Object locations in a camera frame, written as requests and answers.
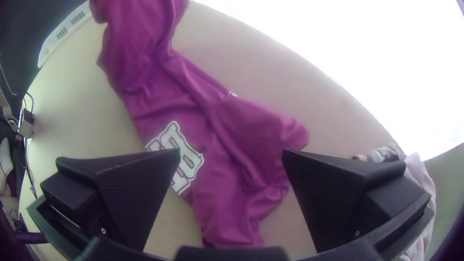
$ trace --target cable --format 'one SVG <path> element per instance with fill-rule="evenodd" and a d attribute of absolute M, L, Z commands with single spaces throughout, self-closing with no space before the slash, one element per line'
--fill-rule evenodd
<path fill-rule="evenodd" d="M 34 187 L 34 181 L 32 180 L 32 176 L 30 174 L 30 169 L 29 169 L 29 158 L 28 158 L 28 152 L 27 152 L 27 145 L 28 145 L 28 142 L 26 139 L 22 139 L 21 142 L 24 141 L 24 160 L 25 160 L 25 164 L 23 165 L 23 162 L 21 161 L 21 147 L 20 147 L 20 150 L 19 150 L 19 164 L 21 164 L 21 167 L 24 168 L 24 171 L 28 174 L 28 178 L 29 178 L 29 182 L 30 182 L 30 191 L 32 192 L 32 194 L 34 195 L 35 199 L 37 199 L 37 193 L 35 191 L 35 187 Z"/>
<path fill-rule="evenodd" d="M 0 62 L 0 71 L 1 71 L 1 75 L 3 75 L 3 79 L 5 80 L 6 86 L 7 86 L 8 89 L 10 90 L 11 95 L 13 95 L 13 96 L 18 95 L 18 93 L 12 92 L 12 91 L 11 91 L 10 85 L 8 84 L 8 81 L 6 80 L 5 73 L 3 72 L 3 68 L 1 67 L 1 62 Z"/>
<path fill-rule="evenodd" d="M 30 108 L 30 113 L 32 113 L 34 111 L 34 98 L 32 97 L 32 95 L 30 93 L 26 92 L 26 94 L 29 96 L 30 100 L 32 101 L 32 105 L 31 105 L 31 108 Z"/>

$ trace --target table surface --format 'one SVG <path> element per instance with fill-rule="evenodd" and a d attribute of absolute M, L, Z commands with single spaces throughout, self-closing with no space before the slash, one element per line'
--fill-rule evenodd
<path fill-rule="evenodd" d="M 37 118 L 27 156 L 37 193 L 54 174 L 55 159 L 96 158 L 144 151 L 122 101 L 96 65 L 106 25 L 86 22 L 44 65 L 30 86 Z M 304 151 L 349 157 L 394 142 L 359 102 L 310 62 L 257 30 L 191 2 L 174 48 L 230 91 L 302 121 L 311 130 Z M 24 179 L 20 211 L 34 201 Z M 265 246 L 291 259 L 316 253 L 293 191 L 261 223 Z M 190 207 L 168 190 L 145 252 L 172 258 L 181 245 L 201 246 Z M 50 245 L 33 246 L 42 260 L 63 260 Z"/>

